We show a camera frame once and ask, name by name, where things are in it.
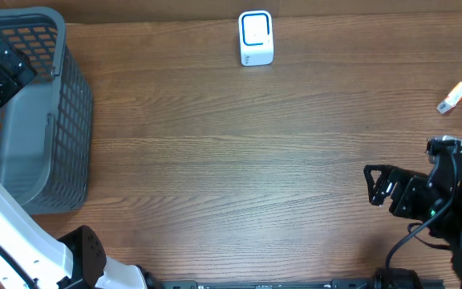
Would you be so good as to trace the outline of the small orange box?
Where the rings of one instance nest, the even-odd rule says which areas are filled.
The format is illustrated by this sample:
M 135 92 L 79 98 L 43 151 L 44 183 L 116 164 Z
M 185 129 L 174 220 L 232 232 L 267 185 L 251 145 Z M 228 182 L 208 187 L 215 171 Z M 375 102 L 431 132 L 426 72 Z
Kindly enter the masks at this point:
M 436 110 L 440 114 L 445 114 L 452 110 L 460 101 L 462 100 L 462 82 L 459 82 L 447 95 L 445 99 L 443 99 Z

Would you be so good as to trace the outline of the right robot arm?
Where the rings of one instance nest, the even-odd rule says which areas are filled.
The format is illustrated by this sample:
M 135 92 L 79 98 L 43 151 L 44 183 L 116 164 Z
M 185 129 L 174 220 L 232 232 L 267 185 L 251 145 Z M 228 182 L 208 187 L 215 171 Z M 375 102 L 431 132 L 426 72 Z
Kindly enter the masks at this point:
M 384 269 L 377 272 L 376 288 L 421 288 L 414 271 L 391 266 L 395 252 L 424 229 L 443 239 L 442 250 L 451 252 L 452 269 L 462 286 L 462 140 L 430 139 L 426 153 L 433 165 L 428 174 L 394 165 L 366 165 L 369 202 L 381 206 L 389 197 L 389 211 L 411 220 L 407 235 L 389 251 Z

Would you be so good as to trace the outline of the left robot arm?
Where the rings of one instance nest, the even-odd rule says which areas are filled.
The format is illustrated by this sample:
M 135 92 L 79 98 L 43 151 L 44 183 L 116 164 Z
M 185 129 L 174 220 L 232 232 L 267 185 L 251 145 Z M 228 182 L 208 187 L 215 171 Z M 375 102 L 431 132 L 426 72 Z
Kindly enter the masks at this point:
M 25 53 L 0 38 L 0 108 L 37 75 Z M 43 230 L 0 183 L 0 283 L 5 288 L 153 289 L 138 265 L 106 255 L 89 226 L 59 239 Z

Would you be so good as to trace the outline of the white barcode scanner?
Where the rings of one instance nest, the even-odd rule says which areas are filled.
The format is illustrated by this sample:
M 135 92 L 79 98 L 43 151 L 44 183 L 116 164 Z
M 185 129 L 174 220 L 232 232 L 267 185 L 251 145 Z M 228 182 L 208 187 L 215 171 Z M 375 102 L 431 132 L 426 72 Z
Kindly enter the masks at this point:
M 263 66 L 273 62 L 273 28 L 272 16 L 266 10 L 250 10 L 239 16 L 239 47 L 243 66 Z

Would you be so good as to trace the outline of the grey plastic shopping basket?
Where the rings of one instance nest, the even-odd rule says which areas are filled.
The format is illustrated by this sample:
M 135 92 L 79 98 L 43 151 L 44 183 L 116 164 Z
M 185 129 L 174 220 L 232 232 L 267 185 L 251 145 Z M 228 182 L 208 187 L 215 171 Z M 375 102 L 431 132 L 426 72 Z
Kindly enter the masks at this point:
M 0 108 L 0 182 L 28 214 L 64 213 L 87 198 L 93 95 L 48 7 L 0 10 L 0 40 L 37 75 Z

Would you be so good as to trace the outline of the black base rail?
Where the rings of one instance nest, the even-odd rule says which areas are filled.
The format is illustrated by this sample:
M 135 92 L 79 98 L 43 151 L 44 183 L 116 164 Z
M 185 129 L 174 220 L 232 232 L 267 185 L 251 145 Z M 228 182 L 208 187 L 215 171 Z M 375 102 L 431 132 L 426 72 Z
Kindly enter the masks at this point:
M 319 282 L 284 283 L 198 283 L 196 281 L 164 281 L 164 289 L 374 289 L 371 279 L 332 279 Z

